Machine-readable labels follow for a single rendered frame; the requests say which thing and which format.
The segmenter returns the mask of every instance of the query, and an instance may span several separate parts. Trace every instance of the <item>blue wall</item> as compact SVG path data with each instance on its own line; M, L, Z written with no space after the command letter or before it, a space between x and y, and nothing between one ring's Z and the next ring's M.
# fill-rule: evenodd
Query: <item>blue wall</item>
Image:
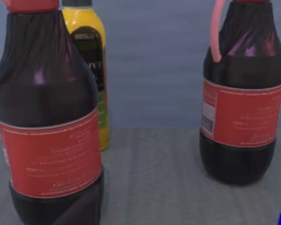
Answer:
M273 2L281 38L281 0ZM94 4L107 32L111 126L199 127L202 62L214 0ZM5 17L0 2L0 57Z

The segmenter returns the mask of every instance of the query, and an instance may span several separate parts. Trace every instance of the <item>yellow liquid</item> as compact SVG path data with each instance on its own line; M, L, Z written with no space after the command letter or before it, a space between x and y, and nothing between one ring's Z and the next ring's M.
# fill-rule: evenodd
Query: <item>yellow liquid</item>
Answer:
M107 77L105 55L106 37L104 26L95 11L89 7L64 7L62 13L70 34L81 27L91 27L99 33L101 38L105 88L104 90L99 92L98 109L100 121L100 149L105 150L109 147L109 118L107 106Z

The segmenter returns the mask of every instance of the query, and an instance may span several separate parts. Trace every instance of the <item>red label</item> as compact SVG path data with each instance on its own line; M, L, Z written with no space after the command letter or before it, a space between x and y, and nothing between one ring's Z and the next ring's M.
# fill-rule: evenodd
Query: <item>red label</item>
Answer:
M233 89L204 81L201 131L215 142L257 147L275 140L281 86Z
M70 195L101 174L97 109L61 126L20 128L0 123L0 134L11 184L22 195Z

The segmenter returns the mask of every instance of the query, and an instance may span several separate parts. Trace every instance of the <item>dark bottle cap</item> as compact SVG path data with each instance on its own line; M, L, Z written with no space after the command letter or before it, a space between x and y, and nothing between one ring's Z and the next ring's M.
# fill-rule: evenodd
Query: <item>dark bottle cap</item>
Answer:
M65 7L92 6L93 0L62 0L61 4Z
M59 0L2 0L11 13L42 13L59 8Z
M233 2L242 2L242 3L269 3L270 0L233 0Z

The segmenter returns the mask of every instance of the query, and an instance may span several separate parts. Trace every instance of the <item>dark bottle with red label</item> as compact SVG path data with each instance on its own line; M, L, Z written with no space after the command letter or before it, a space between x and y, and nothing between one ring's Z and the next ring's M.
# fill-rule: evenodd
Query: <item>dark bottle with red label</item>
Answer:
M217 0L204 62L200 154L217 180L246 185L271 164L281 104L281 43L269 0Z
M6 0L0 135L25 225L97 225L103 197L97 86L59 0Z

